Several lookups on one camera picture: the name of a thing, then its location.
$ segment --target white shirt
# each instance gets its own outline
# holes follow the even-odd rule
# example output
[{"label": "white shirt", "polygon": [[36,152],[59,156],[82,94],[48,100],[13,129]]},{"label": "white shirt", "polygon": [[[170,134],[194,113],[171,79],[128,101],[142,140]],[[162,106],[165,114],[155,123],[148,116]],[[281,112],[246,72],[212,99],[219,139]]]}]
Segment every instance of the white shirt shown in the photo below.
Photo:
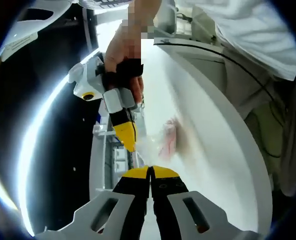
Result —
[{"label": "white shirt", "polygon": [[266,0],[185,0],[216,23],[217,36],[262,63],[273,75],[293,80],[296,42]]}]

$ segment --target white curved surface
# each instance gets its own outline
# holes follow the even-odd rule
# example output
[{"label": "white curved surface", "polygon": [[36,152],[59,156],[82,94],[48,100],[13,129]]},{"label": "white curved surface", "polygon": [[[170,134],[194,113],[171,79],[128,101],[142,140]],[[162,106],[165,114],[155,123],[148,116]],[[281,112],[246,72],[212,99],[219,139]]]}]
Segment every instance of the white curved surface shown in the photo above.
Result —
[{"label": "white curved surface", "polygon": [[151,46],[142,59],[147,134],[157,133],[173,117],[180,124],[176,155],[170,162],[153,164],[176,171],[190,191],[223,208],[231,224],[266,235],[273,208],[270,181],[258,146],[235,108],[179,55],[170,57]]},{"label": "white curved surface", "polygon": [[25,20],[17,21],[9,30],[3,46],[23,39],[31,34],[37,33],[60,18],[72,5],[72,0],[38,0],[29,8],[41,9],[53,12],[46,20]]}]

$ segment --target black cable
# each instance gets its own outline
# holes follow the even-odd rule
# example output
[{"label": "black cable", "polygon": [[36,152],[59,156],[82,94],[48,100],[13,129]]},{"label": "black cable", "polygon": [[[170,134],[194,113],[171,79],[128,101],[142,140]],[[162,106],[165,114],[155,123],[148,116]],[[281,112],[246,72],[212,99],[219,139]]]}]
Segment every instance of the black cable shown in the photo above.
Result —
[{"label": "black cable", "polygon": [[279,125],[284,128],[284,125],[281,123],[281,121],[278,119],[278,117],[274,114],[274,111],[273,111],[273,107],[271,105],[271,102],[269,103],[269,108],[270,108],[270,112],[273,116],[273,118],[279,123]]},{"label": "black cable", "polygon": [[118,137],[115,136],[114,138],[118,141],[118,143],[120,143],[120,144],[122,143],[122,142],[118,139]]},{"label": "black cable", "polygon": [[[171,42],[163,42],[163,43],[154,43],[153,45],[156,46],[162,46],[162,45],[168,45],[168,46],[182,46],[182,47],[191,47],[191,48],[197,48],[197,49],[202,49],[204,51],[207,52],[211,52],[213,54],[217,54],[225,59],[228,59],[229,61],[233,62],[234,64],[236,64],[237,66],[239,66],[242,70],[244,70],[247,74],[249,74],[261,87],[262,90],[264,90],[267,95],[271,98],[271,101],[275,104],[277,111],[279,112],[279,114],[282,116],[282,111],[280,110],[278,104],[276,103],[274,97],[271,95],[271,93],[266,89],[266,87],[250,72],[248,71],[243,65],[241,65],[239,62],[233,60],[232,58],[226,56],[225,54],[222,54],[221,52],[206,48],[206,47],[202,47],[202,46],[196,46],[196,45],[191,45],[191,44],[182,44],[182,43],[171,43]],[[275,114],[273,112],[271,112],[273,117],[275,118],[275,120],[280,124],[280,126],[284,127],[284,125],[279,121],[279,119],[275,116]]]},{"label": "black cable", "polygon": [[260,126],[260,121],[259,121],[259,119],[258,119],[258,116],[257,116],[255,113],[253,113],[253,112],[251,112],[250,115],[253,115],[253,116],[255,117],[256,121],[257,121],[258,129],[259,129],[259,134],[260,134],[260,138],[261,138],[260,140],[261,140],[261,143],[262,143],[262,150],[263,150],[266,154],[268,154],[270,157],[273,157],[273,158],[276,158],[276,159],[280,158],[280,157],[282,156],[281,154],[280,154],[280,155],[274,155],[274,154],[271,154],[271,153],[267,150],[267,148],[265,147],[265,144],[264,144],[263,134],[262,134],[262,128],[261,128],[261,126]]},{"label": "black cable", "polygon": [[295,75],[292,82],[287,82],[287,84],[284,85],[283,88],[280,89],[281,90],[281,93],[280,93],[281,98],[285,102],[284,110],[286,112],[288,111],[289,104],[290,104],[290,101],[292,98],[293,91],[295,90],[295,87],[296,87],[296,75]]},{"label": "black cable", "polygon": [[135,128],[135,126],[134,126],[134,120],[133,120],[133,116],[132,116],[132,113],[130,112],[130,109],[129,108],[127,108],[127,110],[128,110],[128,113],[129,113],[129,117],[130,117],[130,120],[131,120],[131,124],[132,124],[132,128],[133,128],[133,132],[134,132],[134,142],[136,142],[137,141],[137,137],[136,137],[136,128]]},{"label": "black cable", "polygon": [[189,16],[186,16],[185,14],[183,14],[183,13],[181,13],[181,12],[178,12],[177,14],[177,18],[178,19],[182,19],[182,20],[185,20],[185,21],[187,21],[188,23],[192,23],[192,21],[193,21],[193,18],[192,17],[189,17]]},{"label": "black cable", "polygon": [[108,167],[112,168],[112,165],[111,164],[109,164],[107,162],[105,162],[104,164],[107,165]]}]

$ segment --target hand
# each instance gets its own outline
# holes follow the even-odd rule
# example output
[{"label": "hand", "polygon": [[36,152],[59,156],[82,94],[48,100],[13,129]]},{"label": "hand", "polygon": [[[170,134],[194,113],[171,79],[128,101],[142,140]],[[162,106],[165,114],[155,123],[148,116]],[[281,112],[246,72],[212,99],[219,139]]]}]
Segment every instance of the hand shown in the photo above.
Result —
[{"label": "hand", "polygon": [[[105,57],[106,72],[116,72],[117,64],[125,59],[141,59],[141,27],[121,24],[111,40]],[[130,90],[136,103],[143,98],[144,83],[141,76],[130,80]]]}]

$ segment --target black strap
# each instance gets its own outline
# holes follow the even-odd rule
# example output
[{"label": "black strap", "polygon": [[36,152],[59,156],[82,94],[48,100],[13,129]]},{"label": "black strap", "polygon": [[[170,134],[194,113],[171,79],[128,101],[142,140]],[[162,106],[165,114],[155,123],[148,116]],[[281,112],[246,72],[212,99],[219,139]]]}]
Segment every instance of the black strap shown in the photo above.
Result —
[{"label": "black strap", "polygon": [[104,89],[126,88],[130,89],[130,80],[143,74],[144,65],[140,58],[129,58],[116,67],[116,72],[103,72],[102,85]]}]

